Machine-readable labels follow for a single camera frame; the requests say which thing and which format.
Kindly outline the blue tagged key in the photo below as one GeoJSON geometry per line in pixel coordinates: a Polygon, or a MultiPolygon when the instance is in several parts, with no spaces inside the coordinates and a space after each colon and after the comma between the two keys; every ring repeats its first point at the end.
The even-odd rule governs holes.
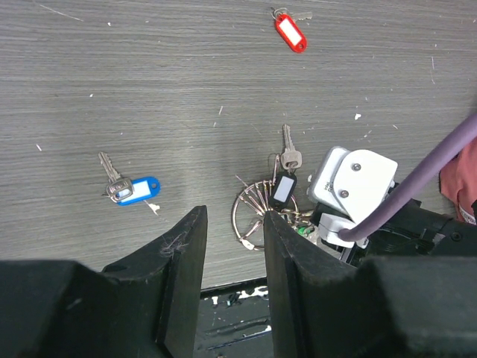
{"type": "Polygon", "coordinates": [[[119,206],[127,206],[156,197],[161,190],[159,180],[152,176],[130,179],[122,176],[114,167],[108,153],[98,153],[100,164],[108,177],[108,184],[102,194],[119,206]]]}

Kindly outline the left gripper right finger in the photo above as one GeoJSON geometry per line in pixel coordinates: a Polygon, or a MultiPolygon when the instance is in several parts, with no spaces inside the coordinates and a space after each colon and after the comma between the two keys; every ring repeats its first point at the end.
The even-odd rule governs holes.
{"type": "Polygon", "coordinates": [[[369,257],[350,266],[264,220],[276,357],[474,357],[476,229],[430,255],[369,257]]]}

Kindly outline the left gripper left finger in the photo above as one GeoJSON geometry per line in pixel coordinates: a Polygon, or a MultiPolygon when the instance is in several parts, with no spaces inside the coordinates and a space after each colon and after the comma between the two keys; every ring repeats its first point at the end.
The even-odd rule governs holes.
{"type": "Polygon", "coordinates": [[[198,206],[94,271],[73,260],[1,263],[3,357],[191,357],[208,229],[198,206]]]}

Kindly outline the metal keyring with keys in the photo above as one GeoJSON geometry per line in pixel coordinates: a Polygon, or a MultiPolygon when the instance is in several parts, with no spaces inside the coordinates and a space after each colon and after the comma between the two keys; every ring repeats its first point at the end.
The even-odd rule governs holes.
{"type": "Polygon", "coordinates": [[[249,251],[264,251],[265,246],[253,244],[250,237],[264,224],[265,214],[276,212],[286,223],[302,237],[316,243],[318,228],[311,223],[313,212],[302,211],[298,207],[294,190],[297,186],[295,172],[303,164],[303,157],[291,138],[289,125],[282,126],[283,150],[274,158],[274,168],[270,179],[243,183],[244,188],[237,195],[231,209],[231,225],[237,241],[249,251]],[[241,233],[238,226],[239,205],[244,204],[251,209],[258,219],[245,232],[241,233]]]}

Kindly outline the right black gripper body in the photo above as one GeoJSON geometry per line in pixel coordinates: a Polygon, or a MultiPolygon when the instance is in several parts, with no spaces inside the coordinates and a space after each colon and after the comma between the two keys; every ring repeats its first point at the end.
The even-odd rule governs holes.
{"type": "Polygon", "coordinates": [[[476,256],[476,226],[420,207],[411,200],[368,237],[366,248],[335,247],[335,256],[359,265],[371,256],[476,256]]]}

